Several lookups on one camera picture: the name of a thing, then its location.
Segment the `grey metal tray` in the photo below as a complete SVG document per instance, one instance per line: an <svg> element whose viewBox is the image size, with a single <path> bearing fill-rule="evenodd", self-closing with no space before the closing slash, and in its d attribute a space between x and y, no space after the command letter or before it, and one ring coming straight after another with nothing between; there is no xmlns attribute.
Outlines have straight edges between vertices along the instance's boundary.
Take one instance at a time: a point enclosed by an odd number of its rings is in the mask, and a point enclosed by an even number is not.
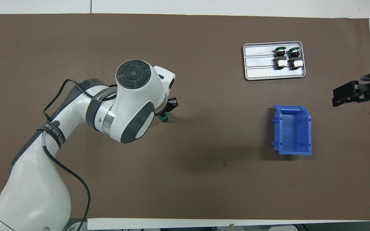
<svg viewBox="0 0 370 231"><path fill-rule="evenodd" d="M274 66L275 49L280 46L286 47L285 56L288 59L288 66L281 70L276 70ZM245 78L248 81L259 81L304 77L306 74L305 63L304 67L297 70L291 70L289 67L289 49L293 47L300 47L300 53L304 60L304 47L300 41L245 44L242 49Z"/></svg>

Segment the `brown paper table mat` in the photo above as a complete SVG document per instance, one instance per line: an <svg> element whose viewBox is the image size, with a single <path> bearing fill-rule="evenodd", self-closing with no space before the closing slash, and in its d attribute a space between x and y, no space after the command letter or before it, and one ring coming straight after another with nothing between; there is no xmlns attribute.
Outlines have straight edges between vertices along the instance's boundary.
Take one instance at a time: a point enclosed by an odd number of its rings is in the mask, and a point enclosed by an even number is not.
<svg viewBox="0 0 370 231"><path fill-rule="evenodd" d="M243 46L300 41L306 74L248 81ZM65 79L114 84L142 59L175 73L179 106L120 144L79 125L57 159L91 191L89 218L370 220L370 103L332 107L370 73L367 19L0 15L0 193ZM274 105L312 117L312 155L275 151Z"/></svg>

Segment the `blue plastic storage bin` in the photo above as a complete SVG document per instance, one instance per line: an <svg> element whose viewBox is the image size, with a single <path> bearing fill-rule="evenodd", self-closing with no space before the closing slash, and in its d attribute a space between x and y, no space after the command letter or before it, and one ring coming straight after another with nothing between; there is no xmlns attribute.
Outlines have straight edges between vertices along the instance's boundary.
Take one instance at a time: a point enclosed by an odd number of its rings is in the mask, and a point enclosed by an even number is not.
<svg viewBox="0 0 370 231"><path fill-rule="evenodd" d="M274 140L280 155L312 155L312 117L303 106L274 105Z"/></svg>

